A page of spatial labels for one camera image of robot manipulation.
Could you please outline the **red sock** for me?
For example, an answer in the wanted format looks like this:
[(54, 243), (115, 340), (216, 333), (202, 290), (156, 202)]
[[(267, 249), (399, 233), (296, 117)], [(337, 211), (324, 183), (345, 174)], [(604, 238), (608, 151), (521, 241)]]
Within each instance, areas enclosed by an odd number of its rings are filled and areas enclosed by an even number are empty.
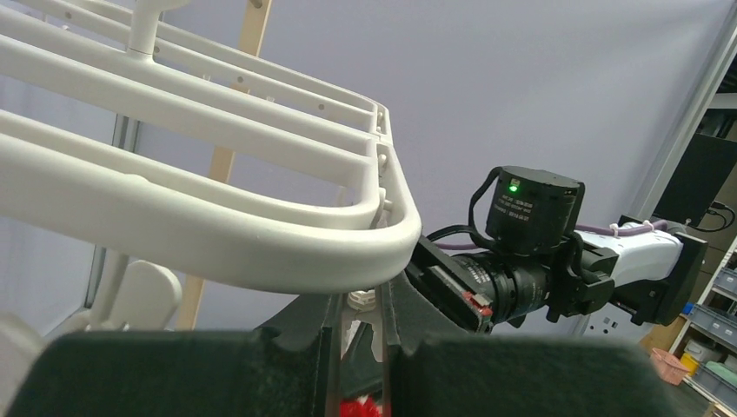
[(339, 408), (340, 417), (382, 417), (382, 408), (370, 397), (343, 400)]

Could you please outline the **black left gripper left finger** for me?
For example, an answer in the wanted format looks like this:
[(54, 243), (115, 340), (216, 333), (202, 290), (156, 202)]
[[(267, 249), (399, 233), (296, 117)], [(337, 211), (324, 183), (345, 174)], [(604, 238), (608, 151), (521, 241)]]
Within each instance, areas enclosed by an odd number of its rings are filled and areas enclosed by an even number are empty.
[(251, 331), (90, 331), (53, 341), (10, 416), (334, 416), (340, 299), (301, 295)]

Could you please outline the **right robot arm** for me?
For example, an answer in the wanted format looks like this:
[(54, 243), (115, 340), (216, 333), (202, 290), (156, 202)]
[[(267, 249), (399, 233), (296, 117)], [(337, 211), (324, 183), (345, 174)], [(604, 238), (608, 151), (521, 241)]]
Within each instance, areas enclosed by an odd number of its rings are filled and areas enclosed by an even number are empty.
[(667, 222), (628, 217), (596, 228), (577, 222), (583, 182), (542, 169), (500, 166), (472, 194), (491, 194), (486, 223), (475, 214), (416, 244), (405, 274), (447, 318), (471, 332), (519, 327), (607, 305), (637, 326), (672, 323), (687, 303), (707, 243)]

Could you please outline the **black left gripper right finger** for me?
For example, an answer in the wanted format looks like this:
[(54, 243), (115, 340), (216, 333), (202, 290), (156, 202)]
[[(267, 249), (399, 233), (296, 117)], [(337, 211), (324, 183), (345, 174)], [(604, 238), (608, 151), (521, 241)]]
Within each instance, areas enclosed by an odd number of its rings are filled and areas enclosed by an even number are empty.
[(586, 337), (470, 333), (404, 275), (379, 290), (391, 416), (674, 416), (638, 346)]

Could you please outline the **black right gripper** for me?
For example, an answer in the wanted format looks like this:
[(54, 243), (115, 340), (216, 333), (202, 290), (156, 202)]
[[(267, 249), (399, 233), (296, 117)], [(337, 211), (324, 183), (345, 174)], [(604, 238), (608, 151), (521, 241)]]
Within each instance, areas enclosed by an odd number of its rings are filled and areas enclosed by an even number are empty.
[(488, 334), (494, 327), (493, 303), (457, 262), (427, 237), (417, 242), (405, 268), (411, 285), (455, 325)]

